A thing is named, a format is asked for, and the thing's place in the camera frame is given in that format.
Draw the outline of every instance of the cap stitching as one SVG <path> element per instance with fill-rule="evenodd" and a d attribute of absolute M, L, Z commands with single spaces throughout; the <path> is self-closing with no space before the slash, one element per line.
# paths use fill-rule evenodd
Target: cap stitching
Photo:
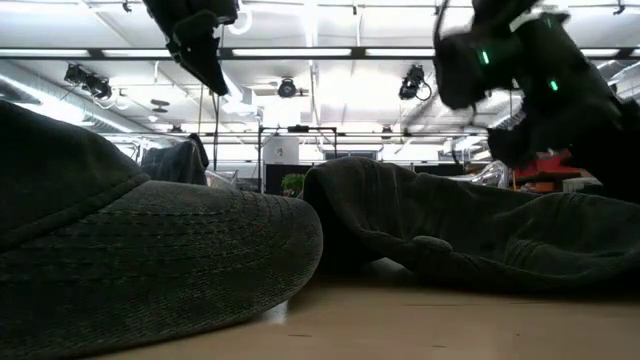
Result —
<path fill-rule="evenodd" d="M 239 200 L 238 198 L 233 198 L 233 201 L 235 202 L 240 202 L 241 201 L 241 206 L 237 207 L 234 210 L 235 213 L 237 214 L 244 214 L 244 209 L 246 208 L 246 204 L 248 201 L 251 201 L 249 199 L 246 199 L 244 196 L 244 193 L 242 195 L 242 200 Z M 87 217 L 85 217 L 84 219 L 82 219 L 81 221 L 79 221 L 79 223 L 82 224 L 87 224 L 87 225 L 151 225 L 148 223 L 141 223 L 141 222 L 98 222 L 98 221 L 89 221 L 87 219 L 93 217 L 93 216 L 97 216 L 97 215 L 89 215 Z M 224 221 L 215 221 L 215 223 L 217 224 L 221 224 L 221 223 L 226 223 L 226 222 L 231 222 L 231 221 L 237 221 L 237 219 L 239 218 L 239 216 L 237 217 L 233 217 L 230 218 L 228 220 L 224 220 Z M 180 223 L 180 225 L 199 225 L 199 224 L 209 224 L 213 221 L 203 221 L 203 222 L 183 222 Z M 154 226 L 158 227 L 158 226 L 162 226 L 163 224 L 153 224 Z M 242 225 L 240 227 L 235 227 L 235 228 L 225 228 L 224 226 L 221 226 L 221 229 L 223 229 L 222 232 L 228 232 L 228 231 L 233 231 L 233 230 L 237 230 L 237 229 L 242 229 L 244 227 L 248 226 L 248 224 Z M 106 237 L 106 236 L 113 236 L 113 237 L 126 237 L 126 236 L 130 236 L 131 234 L 105 234 L 105 235 L 99 235 L 99 234 L 67 234 L 62 232 L 65 228 L 60 228 L 57 231 L 53 232 L 53 234 L 55 234 L 56 236 L 59 237 L 65 237 L 65 238 L 70 238 L 70 237 L 78 237 L 78 238 L 84 238 L 84 237 Z M 142 234 L 138 234 L 138 236 L 142 236 L 142 237 L 148 237 L 148 236 L 160 236 L 160 235 L 189 235 L 189 234 L 195 234 L 195 235 L 206 235 L 206 234 L 210 234 L 213 232 L 195 232 L 195 231 L 190 231 L 190 232 L 174 232 L 174 233 L 168 233 L 168 232 L 162 232 L 162 233 L 142 233 Z"/>
<path fill-rule="evenodd" d="M 234 201 L 238 201 L 237 197 L 231 197 Z M 242 196 L 242 201 L 244 202 L 244 200 L 246 200 L 244 193 Z M 220 215 L 220 214 L 224 214 L 224 213 L 228 213 L 228 212 L 232 212 L 234 210 L 237 209 L 224 209 L 224 210 L 220 210 L 220 211 L 214 211 L 214 212 L 205 212 L 205 213 L 151 213 L 151 212 L 140 212 L 140 211 L 119 211 L 119 210 L 113 210 L 113 211 L 99 211 L 100 214 L 106 214 L 106 215 L 126 215 L 126 216 L 157 216 L 157 217 L 191 217 L 191 216 L 216 216 L 216 215 Z"/>
<path fill-rule="evenodd" d="M 278 208 L 280 210 L 280 213 L 282 214 L 282 204 L 277 201 L 278 203 Z M 293 211 L 291 210 L 291 204 L 288 202 L 285 202 L 287 205 L 287 208 L 289 209 L 289 213 L 293 213 Z M 271 215 L 271 207 L 268 206 L 269 208 L 269 214 Z M 275 233 L 275 235 L 280 235 L 282 232 L 278 231 Z M 272 240 L 274 238 L 276 238 L 277 236 L 272 236 L 269 238 L 269 240 Z M 100 278 L 100 279 L 96 279 L 96 278 L 84 278 L 84 279 L 74 279 L 74 280 L 70 280 L 70 279 L 59 279 L 59 280 L 48 280 L 46 281 L 47 283 L 55 283 L 55 284 L 61 284 L 61 283 L 114 283 L 120 280 L 126 280 L 126 279 L 166 279 L 166 278 L 176 278 L 176 277 L 182 277 L 184 275 L 193 275 L 193 274 L 204 274 L 204 273 L 208 273 L 208 274 L 215 274 L 215 273 L 219 273 L 219 272 L 224 272 L 224 271 L 228 271 L 228 270 L 233 270 L 233 269 L 239 269 L 239 268 L 243 268 L 243 267 L 247 267 L 250 265 L 253 265 L 255 263 L 259 263 L 262 261 L 265 261 L 266 259 L 268 259 L 269 257 L 271 257 L 274 253 L 280 251 L 282 248 L 284 248 L 286 246 L 286 244 L 288 244 L 290 241 L 290 239 L 292 238 L 291 235 L 289 235 L 288 237 L 286 237 L 287 240 L 282 241 L 280 244 L 278 244 L 277 247 L 270 247 L 270 249 L 272 251 L 270 251 L 269 253 L 260 256 L 258 259 L 253 260 L 253 261 L 248 261 L 248 262 L 242 262 L 242 263 L 236 263 L 233 264 L 231 266 L 227 266 L 227 267 L 223 267 L 223 268 L 218 268 L 216 270 L 211 270 L 211 269 L 206 269 L 206 270 L 195 270 L 195 271 L 189 271 L 189 272 L 182 272 L 182 273 L 177 273 L 177 274 L 144 274 L 144 275 L 133 275 L 133 276 L 121 276 L 121 277 L 115 277 L 115 278 L 110 278 L 110 279 L 105 279 L 105 278 Z M 20 279 L 20 280 L 0 280 L 0 283 L 4 283 L 4 284 L 17 284 L 17 283 L 25 283 L 25 282 L 31 282 L 31 278 L 27 278 L 27 279 Z"/>
<path fill-rule="evenodd" d="M 267 221 L 265 221 L 265 223 L 268 223 L 271 218 L 272 218 L 272 213 L 271 213 L 271 206 L 269 206 L 269 202 L 268 202 L 268 198 L 267 197 L 261 197 L 261 200 L 266 200 L 267 202 Z M 278 201 L 279 199 L 276 198 L 276 202 L 279 205 L 280 208 L 280 215 L 281 217 L 282 215 L 282 206 L 280 204 L 280 202 Z M 235 227 L 235 228 L 225 228 L 225 231 L 221 231 L 223 233 L 229 232 L 229 231 L 233 231 L 233 230 L 238 230 L 238 229 L 243 229 L 243 228 L 247 228 L 249 225 L 252 225 L 252 221 L 248 221 L 245 224 L 243 224 L 242 226 L 239 227 Z M 262 226 L 260 227 L 258 230 L 253 231 L 253 233 L 256 233 L 258 231 L 261 231 L 262 229 L 264 229 L 265 227 Z M 208 235 L 208 234 L 213 234 L 215 232 L 202 232 L 202 233 L 197 233 L 197 232 L 188 232 L 188 233 L 159 233 L 159 234 L 136 234 L 139 237 L 151 237 L 151 236 L 158 236 L 158 235 Z M 103 238 L 103 237 L 126 237 L 126 236 L 130 236 L 132 234 L 104 234 L 104 235 L 96 235 L 96 234 L 60 234 L 60 233 L 53 233 L 55 236 L 57 237 L 63 237 L 63 238 L 73 238 L 73 237 L 77 237 L 77 238 L 85 238 L 85 237 L 96 237 L 96 238 Z M 62 250 L 62 249 L 153 249 L 153 248 L 184 248 L 184 247 L 191 247 L 192 244 L 189 245 L 181 245 L 181 246 L 177 246 L 177 245 L 153 245 L 153 246 L 139 246 L 139 247 L 119 247 L 119 246 L 94 246 L 94 247 L 87 247 L 87 246 L 83 246 L 83 247 L 70 247 L 70 246 L 50 246 L 50 247 L 24 247 L 23 249 L 29 249 L 29 250 L 51 250 L 51 249 L 56 249 L 56 250 Z"/>

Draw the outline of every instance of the cable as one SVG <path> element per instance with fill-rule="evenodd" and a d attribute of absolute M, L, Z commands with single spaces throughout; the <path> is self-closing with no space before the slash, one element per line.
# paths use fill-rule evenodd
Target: cable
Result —
<path fill-rule="evenodd" d="M 424 98 L 424 99 L 421 99 L 418 95 L 416 95 L 416 99 L 418 99 L 418 100 L 420 100 L 420 101 L 427 101 L 427 100 L 431 99 L 431 96 L 433 96 L 433 90 L 431 89 L 431 86 L 429 86 L 429 84 L 427 84 L 426 82 L 424 82 L 424 81 L 423 81 L 422 83 L 424 84 L 424 86 L 425 86 L 427 89 L 429 89 L 429 96 L 427 96 L 427 97 L 426 97 L 426 98 Z"/>
<path fill-rule="evenodd" d="M 244 33 L 246 33 L 247 31 L 249 31 L 251 29 L 251 26 L 253 25 L 253 12 L 251 11 L 251 8 L 246 7 L 242 1 L 238 2 L 238 14 L 245 14 L 246 19 L 245 19 L 245 23 L 244 26 L 241 28 L 236 28 L 234 25 L 229 25 L 227 26 L 229 28 L 229 32 L 232 33 L 233 35 L 242 35 Z"/>
<path fill-rule="evenodd" d="M 202 101 L 204 100 L 204 84 L 200 84 L 200 109 L 198 110 L 198 136 L 200 136 L 200 126 L 202 125 Z"/>
<path fill-rule="evenodd" d="M 216 128 L 213 133 L 213 171 L 218 171 L 218 127 L 220 125 L 220 96 L 216 102 L 216 96 L 213 96 L 213 108 L 216 113 Z"/>
<path fill-rule="evenodd" d="M 471 109 L 473 109 L 473 113 L 469 118 L 469 123 L 467 124 L 467 126 L 475 126 L 476 116 L 478 115 L 478 107 L 476 106 L 475 103 L 471 105 Z"/>
<path fill-rule="evenodd" d="M 453 158 L 453 161 L 456 163 L 456 165 L 460 165 L 460 161 L 458 160 L 458 156 L 456 155 L 456 140 L 455 139 L 451 140 L 451 157 Z"/>
<path fill-rule="evenodd" d="M 78 87 L 78 85 L 75 85 L 74 87 L 71 88 L 71 90 L 67 91 L 67 93 L 64 94 L 64 96 L 60 98 L 60 101 L 66 99 L 67 96 L 69 96 L 69 94 L 71 94 L 71 92 L 73 92 L 73 90 L 75 90 L 77 87 Z"/>
<path fill-rule="evenodd" d="M 449 0 L 444 0 L 442 2 L 442 7 L 440 9 L 440 14 L 438 14 L 438 19 L 436 19 L 436 27 L 433 30 L 433 45 L 437 47 L 440 44 L 441 36 L 440 29 L 442 28 L 442 20 L 444 20 L 444 12 L 449 7 Z"/>
<path fill-rule="evenodd" d="M 116 104 L 116 102 L 114 101 L 113 104 L 108 105 L 108 106 L 104 106 L 104 105 L 100 104 L 98 102 L 98 100 L 96 100 L 96 98 L 92 97 L 91 99 L 93 100 L 93 103 L 98 105 L 102 110 L 109 110 L 109 109 L 111 109 L 113 107 L 113 105 Z"/>

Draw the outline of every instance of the metal frame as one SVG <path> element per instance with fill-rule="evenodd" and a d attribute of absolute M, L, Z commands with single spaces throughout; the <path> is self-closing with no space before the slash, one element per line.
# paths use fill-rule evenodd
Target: metal frame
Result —
<path fill-rule="evenodd" d="M 266 55 L 266 56 L 240 56 L 235 55 L 234 50 L 291 50 L 306 51 L 306 50 L 322 50 L 322 49 L 345 49 L 351 50 L 349 55 L 330 55 L 330 56 L 318 56 L 318 55 Z M 24 54 L 11 54 L 11 50 L 19 51 L 39 51 L 42 54 L 34 55 Z M 63 55 L 47 55 L 46 51 L 59 51 L 59 50 L 86 50 L 86 56 L 63 56 Z M 433 55 L 393 55 L 393 56 L 373 56 L 367 55 L 367 50 L 406 50 L 406 51 L 423 51 L 426 53 L 432 53 L 435 51 L 433 47 L 255 47 L 255 48 L 221 48 L 218 50 L 218 59 L 224 61 L 234 60 L 432 60 Z M 582 51 L 598 51 L 598 50 L 616 50 L 615 55 L 586 55 L 590 60 L 627 60 L 627 59 L 640 59 L 640 47 L 589 47 L 580 48 Z M 166 55 L 162 56 L 106 56 L 105 51 L 159 51 L 166 52 Z M 67 60 L 67 61 L 173 61 L 173 58 L 165 48 L 47 48 L 47 47 L 0 47 L 0 60 Z"/>
<path fill-rule="evenodd" d="M 305 132 L 293 132 L 291 131 L 295 127 L 290 128 L 282 128 L 282 127 L 264 127 L 260 126 L 258 128 L 258 184 L 260 186 L 260 193 L 264 194 L 264 184 L 262 183 L 262 134 L 265 130 L 275 130 L 274 136 L 278 134 L 280 130 L 286 130 L 289 134 L 309 134 L 309 131 L 317 131 L 318 134 L 316 136 L 324 136 L 322 134 L 323 130 L 333 131 L 333 150 L 336 154 L 336 158 L 338 157 L 338 128 L 337 127 L 307 127 L 303 126 L 301 129 L 306 130 Z"/>

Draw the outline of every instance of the ceiling light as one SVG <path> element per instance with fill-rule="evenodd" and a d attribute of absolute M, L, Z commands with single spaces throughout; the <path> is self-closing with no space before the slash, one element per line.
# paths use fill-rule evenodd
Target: ceiling light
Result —
<path fill-rule="evenodd" d="M 580 49 L 584 56 L 614 56 L 620 50 L 619 49 Z"/>
<path fill-rule="evenodd" d="M 111 86 L 109 86 L 109 79 L 97 76 L 80 65 L 70 64 L 64 80 L 73 85 L 74 88 L 80 87 L 82 90 L 88 91 L 96 99 L 108 100 L 111 98 L 112 91 Z"/>
<path fill-rule="evenodd" d="M 135 49 L 117 49 L 117 50 L 102 50 L 102 53 L 106 57 L 151 57 L 151 58 L 167 58 L 171 59 L 169 50 L 162 49 L 149 49 L 149 50 L 135 50 Z"/>
<path fill-rule="evenodd" d="M 0 57 L 90 57 L 83 49 L 0 49 Z"/>
<path fill-rule="evenodd" d="M 422 84 L 425 84 L 424 70 L 422 69 L 422 66 L 412 65 L 409 73 L 402 80 L 399 92 L 400 99 L 411 100 L 417 97 Z"/>
<path fill-rule="evenodd" d="M 296 96 L 298 89 L 293 83 L 293 79 L 282 79 L 282 84 L 278 88 L 278 96 L 283 99 L 288 99 Z"/>
<path fill-rule="evenodd" d="M 367 49 L 367 56 L 390 56 L 390 57 L 431 57 L 435 56 L 434 49 Z"/>
<path fill-rule="evenodd" d="M 351 49 L 305 48 L 305 49 L 234 49 L 234 56 L 279 56 L 279 57 L 324 57 L 351 56 Z"/>

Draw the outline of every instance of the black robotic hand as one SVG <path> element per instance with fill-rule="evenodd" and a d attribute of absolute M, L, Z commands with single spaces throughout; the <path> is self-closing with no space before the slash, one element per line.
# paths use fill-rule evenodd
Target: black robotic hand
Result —
<path fill-rule="evenodd" d="M 495 89 L 522 92 L 525 119 L 514 129 L 489 131 L 494 158 L 512 168 L 538 152 L 584 144 L 602 129 L 635 129 L 640 119 L 635 102 L 616 97 L 564 30 L 568 14 L 542 12 L 511 28 L 537 2 L 475 0 L 471 29 L 441 37 L 445 0 L 433 36 L 445 105 L 468 108 Z"/>
<path fill-rule="evenodd" d="M 143 0 L 173 59 L 218 95 L 229 91 L 213 31 L 238 18 L 237 0 Z"/>

